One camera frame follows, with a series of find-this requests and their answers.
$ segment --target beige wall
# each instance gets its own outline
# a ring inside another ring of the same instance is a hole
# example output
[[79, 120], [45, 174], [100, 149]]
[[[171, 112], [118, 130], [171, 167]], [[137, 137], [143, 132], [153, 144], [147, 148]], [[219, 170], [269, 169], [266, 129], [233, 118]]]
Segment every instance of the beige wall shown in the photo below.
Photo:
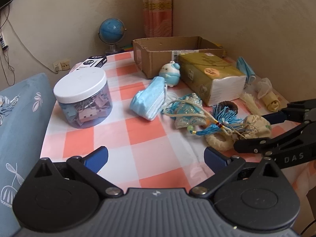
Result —
[[173, 0], [173, 34], [243, 56], [288, 100], [316, 98], [316, 0]]
[[[144, 37], [142, 0], [14, 0], [9, 20], [28, 50], [53, 69], [53, 62], [59, 59], [69, 58], [74, 65], [89, 56], [102, 55], [106, 44], [99, 40], [97, 32], [101, 22], [111, 17], [120, 18], [127, 28], [121, 45]], [[54, 85], [68, 73], [54, 74], [38, 63], [23, 48], [9, 24], [3, 32], [17, 82], [45, 72]], [[6, 87], [0, 69], [0, 90]]]

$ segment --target pink curtain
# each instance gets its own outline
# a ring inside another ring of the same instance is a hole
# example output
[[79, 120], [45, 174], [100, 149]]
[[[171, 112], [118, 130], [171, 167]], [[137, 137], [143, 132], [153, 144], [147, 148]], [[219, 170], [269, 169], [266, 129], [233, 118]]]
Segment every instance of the pink curtain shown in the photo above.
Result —
[[146, 37], [172, 36], [172, 0], [143, 0]]

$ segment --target orange sticker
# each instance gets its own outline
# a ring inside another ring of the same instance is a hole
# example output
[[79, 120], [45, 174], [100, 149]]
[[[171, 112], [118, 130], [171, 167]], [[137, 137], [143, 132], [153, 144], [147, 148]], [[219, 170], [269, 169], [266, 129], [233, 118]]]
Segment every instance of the orange sticker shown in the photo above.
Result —
[[204, 70], [204, 73], [209, 76], [219, 76], [219, 71], [213, 68], [207, 68]]

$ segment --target screw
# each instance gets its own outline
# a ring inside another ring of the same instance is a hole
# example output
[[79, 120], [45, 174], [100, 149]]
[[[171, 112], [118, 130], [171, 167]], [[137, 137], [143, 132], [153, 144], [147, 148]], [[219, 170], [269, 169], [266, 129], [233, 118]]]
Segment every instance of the screw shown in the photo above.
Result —
[[195, 194], [203, 195], [207, 193], [207, 189], [202, 186], [196, 186], [192, 189], [192, 192]]
[[115, 196], [115, 195], [119, 195], [121, 193], [121, 189], [118, 187], [109, 187], [105, 190], [105, 192], [108, 195]]

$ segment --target tissue pack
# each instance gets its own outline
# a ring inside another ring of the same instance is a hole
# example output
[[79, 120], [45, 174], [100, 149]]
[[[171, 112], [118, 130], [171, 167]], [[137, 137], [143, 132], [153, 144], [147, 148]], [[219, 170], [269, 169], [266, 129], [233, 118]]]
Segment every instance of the tissue pack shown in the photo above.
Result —
[[181, 80], [207, 106], [237, 99], [243, 91], [246, 75], [212, 53], [179, 55]]

